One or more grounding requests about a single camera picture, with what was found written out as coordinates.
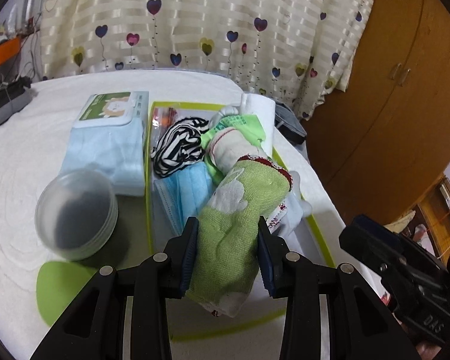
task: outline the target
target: plastic container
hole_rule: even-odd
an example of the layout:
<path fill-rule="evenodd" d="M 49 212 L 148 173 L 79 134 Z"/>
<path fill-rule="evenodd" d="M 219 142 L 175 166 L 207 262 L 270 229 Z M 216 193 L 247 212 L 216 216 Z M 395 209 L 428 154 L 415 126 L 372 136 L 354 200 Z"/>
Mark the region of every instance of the plastic container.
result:
<path fill-rule="evenodd" d="M 47 185 L 35 210 L 35 228 L 48 249 L 77 261 L 106 244 L 118 214 L 108 179 L 99 172 L 79 169 Z"/>

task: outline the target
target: black and white striped fabric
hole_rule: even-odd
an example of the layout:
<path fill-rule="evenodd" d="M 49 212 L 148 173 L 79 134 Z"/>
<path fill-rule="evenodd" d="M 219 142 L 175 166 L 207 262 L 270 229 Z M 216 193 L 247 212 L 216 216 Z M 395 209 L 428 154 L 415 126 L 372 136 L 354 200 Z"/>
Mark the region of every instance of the black and white striped fabric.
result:
<path fill-rule="evenodd" d="M 171 125 L 150 156 L 157 176 L 167 177 L 201 161 L 204 150 L 200 146 L 200 135 L 207 131 L 208 121 L 201 117 L 186 117 Z"/>

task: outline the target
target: orange box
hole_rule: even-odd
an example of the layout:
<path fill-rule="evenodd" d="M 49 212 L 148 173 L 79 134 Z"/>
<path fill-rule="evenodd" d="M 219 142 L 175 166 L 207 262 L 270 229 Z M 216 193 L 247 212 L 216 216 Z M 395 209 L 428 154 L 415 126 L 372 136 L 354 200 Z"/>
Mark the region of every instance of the orange box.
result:
<path fill-rule="evenodd" d="M 15 37 L 0 45 L 0 65 L 20 51 L 20 38 Z"/>

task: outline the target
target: screw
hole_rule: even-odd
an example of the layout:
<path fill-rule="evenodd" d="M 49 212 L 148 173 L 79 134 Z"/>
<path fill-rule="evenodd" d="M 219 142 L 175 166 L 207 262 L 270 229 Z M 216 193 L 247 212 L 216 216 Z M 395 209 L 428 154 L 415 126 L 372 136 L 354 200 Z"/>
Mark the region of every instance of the screw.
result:
<path fill-rule="evenodd" d="M 300 259 L 300 255 L 297 252 L 290 251 L 285 255 L 288 261 L 298 261 Z"/>
<path fill-rule="evenodd" d="M 108 276 L 112 272 L 113 272 L 113 268 L 111 266 L 109 266 L 109 265 L 105 265 L 102 268 L 100 268 L 100 274 L 102 276 Z"/>
<path fill-rule="evenodd" d="M 156 261 L 157 263 L 162 263 L 163 261 L 165 261 L 168 258 L 166 253 L 157 253 L 154 255 L 154 261 Z"/>
<path fill-rule="evenodd" d="M 352 264 L 349 264 L 348 262 L 346 262 L 345 264 L 342 264 L 340 266 L 340 270 L 344 273 L 344 274 L 350 274 L 352 273 L 355 268 L 353 267 Z"/>

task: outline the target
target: curtain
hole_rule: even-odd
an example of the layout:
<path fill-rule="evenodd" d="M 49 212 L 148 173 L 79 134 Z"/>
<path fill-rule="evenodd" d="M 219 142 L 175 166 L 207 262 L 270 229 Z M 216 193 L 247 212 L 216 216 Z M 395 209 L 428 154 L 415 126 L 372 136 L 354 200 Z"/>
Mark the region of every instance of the curtain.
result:
<path fill-rule="evenodd" d="M 44 0 L 43 71 L 45 78 L 115 69 L 206 71 L 230 78 L 246 92 L 281 100 L 308 118 L 325 94 L 347 87 L 372 4 Z"/>

